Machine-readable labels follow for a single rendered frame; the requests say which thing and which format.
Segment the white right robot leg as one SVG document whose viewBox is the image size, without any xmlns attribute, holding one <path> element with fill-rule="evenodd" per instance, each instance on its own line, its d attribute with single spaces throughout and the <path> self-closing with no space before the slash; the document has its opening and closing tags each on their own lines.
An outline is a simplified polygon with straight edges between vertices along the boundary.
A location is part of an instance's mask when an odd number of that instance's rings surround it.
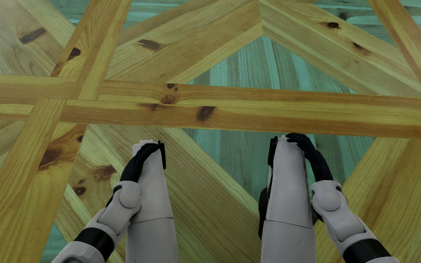
<svg viewBox="0 0 421 263">
<path fill-rule="evenodd" d="M 260 263 L 316 263 L 308 180 L 303 151 L 285 135 L 270 141 L 268 184 L 260 203 Z"/>
</svg>

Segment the white left robot leg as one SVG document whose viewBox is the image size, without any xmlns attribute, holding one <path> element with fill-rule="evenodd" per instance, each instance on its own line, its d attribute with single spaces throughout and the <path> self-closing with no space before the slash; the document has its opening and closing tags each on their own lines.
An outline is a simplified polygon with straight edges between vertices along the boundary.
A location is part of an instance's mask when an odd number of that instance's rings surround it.
<svg viewBox="0 0 421 263">
<path fill-rule="evenodd" d="M 130 220 L 126 233 L 126 263 L 179 263 L 179 250 L 164 175 L 165 145 L 161 141 L 142 140 L 132 146 L 133 156 L 146 143 L 161 149 L 144 162 L 138 180 L 142 206 Z"/>
</svg>

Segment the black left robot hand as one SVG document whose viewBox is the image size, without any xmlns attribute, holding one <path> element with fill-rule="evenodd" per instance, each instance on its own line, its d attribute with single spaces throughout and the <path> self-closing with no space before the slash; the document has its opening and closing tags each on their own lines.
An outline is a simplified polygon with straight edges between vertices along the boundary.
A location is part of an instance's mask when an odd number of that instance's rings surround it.
<svg viewBox="0 0 421 263">
<path fill-rule="evenodd" d="M 146 143 L 140 147 L 138 152 L 125 166 L 120 182 L 131 181 L 138 183 L 138 180 L 142 174 L 144 162 L 149 158 L 151 154 L 161 149 L 161 146 L 156 143 Z"/>
</svg>

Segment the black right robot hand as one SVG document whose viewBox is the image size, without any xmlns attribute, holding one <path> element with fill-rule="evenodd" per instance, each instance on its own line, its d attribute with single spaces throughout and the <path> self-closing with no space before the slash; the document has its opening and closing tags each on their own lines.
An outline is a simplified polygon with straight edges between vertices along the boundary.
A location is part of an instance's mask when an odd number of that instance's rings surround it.
<svg viewBox="0 0 421 263">
<path fill-rule="evenodd" d="M 305 159 L 307 159 L 311 165 L 316 182 L 334 180 L 326 160 L 321 152 L 315 148 L 307 135 L 289 133 L 286 134 L 285 137 L 287 138 L 287 142 L 296 143 L 297 146 L 304 152 Z"/>
</svg>

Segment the white robot leg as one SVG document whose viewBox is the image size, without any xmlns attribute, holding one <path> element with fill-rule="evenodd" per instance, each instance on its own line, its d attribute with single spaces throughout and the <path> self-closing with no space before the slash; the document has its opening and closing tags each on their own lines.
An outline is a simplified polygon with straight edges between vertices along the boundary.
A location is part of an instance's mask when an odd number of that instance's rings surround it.
<svg viewBox="0 0 421 263">
<path fill-rule="evenodd" d="M 142 140 L 132 146 L 133 156 L 146 143 L 161 149 L 144 162 L 138 180 L 142 206 L 130 220 L 126 233 L 126 263 L 179 263 L 179 250 L 164 175 L 165 145 L 161 141 Z"/>
<path fill-rule="evenodd" d="M 270 141 L 268 184 L 260 203 L 260 263 L 316 263 L 308 180 L 303 151 L 285 135 Z"/>
</svg>

